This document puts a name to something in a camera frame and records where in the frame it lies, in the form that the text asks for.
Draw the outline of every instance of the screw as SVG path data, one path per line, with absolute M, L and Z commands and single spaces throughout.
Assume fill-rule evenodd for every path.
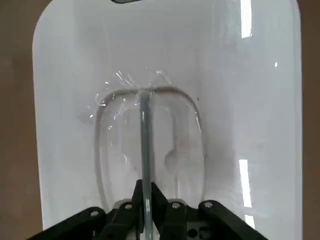
M 172 203 L 172 207 L 174 209 L 178 209 L 178 208 L 180 208 L 180 204 L 178 202 L 174 202 L 174 203 Z
M 206 201 L 204 203 L 204 206 L 209 209 L 209 208 L 212 208 L 214 205 L 212 204 L 212 202 Z
M 90 213 L 90 216 L 91 216 L 91 217 L 95 217 L 95 216 L 97 216 L 98 214 L 99 214 L 98 211 L 92 211 L 92 212 Z
M 129 203 L 127 205 L 124 206 L 125 209 L 132 209 L 132 205 Z

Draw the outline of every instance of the white surface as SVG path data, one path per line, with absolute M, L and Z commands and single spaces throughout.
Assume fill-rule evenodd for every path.
M 208 150 L 204 198 L 254 222 L 270 240 L 301 240 L 293 0 L 54 0 L 33 40 L 43 227 L 101 205 L 93 125 L 82 116 L 109 76 L 121 71 L 144 85 L 146 67 L 197 102 Z

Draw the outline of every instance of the bolt head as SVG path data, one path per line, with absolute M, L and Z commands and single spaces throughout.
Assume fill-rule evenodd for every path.
M 206 201 L 206 202 L 204 203 L 204 206 L 209 209 L 209 208 L 212 208 L 214 205 L 212 204 L 212 202 Z
M 92 211 L 92 212 L 90 213 L 90 216 L 91 216 L 91 217 L 95 217 L 95 216 L 98 216 L 98 214 L 99 214 L 98 211 Z
M 132 205 L 129 203 L 127 205 L 124 206 L 125 209 L 132 209 Z
M 173 207 L 174 209 L 178 209 L 178 208 L 180 208 L 180 203 L 174 202 L 174 203 L 172 203 L 172 207 Z

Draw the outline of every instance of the clear plastic tube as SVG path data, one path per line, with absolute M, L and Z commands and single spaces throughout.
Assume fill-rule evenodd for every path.
M 151 204 L 151 168 L 153 156 L 152 115 L 150 110 L 151 92 L 143 90 L 140 94 L 140 137 L 142 160 L 142 192 L 144 205 L 144 233 L 147 240 L 153 240 L 153 220 Z

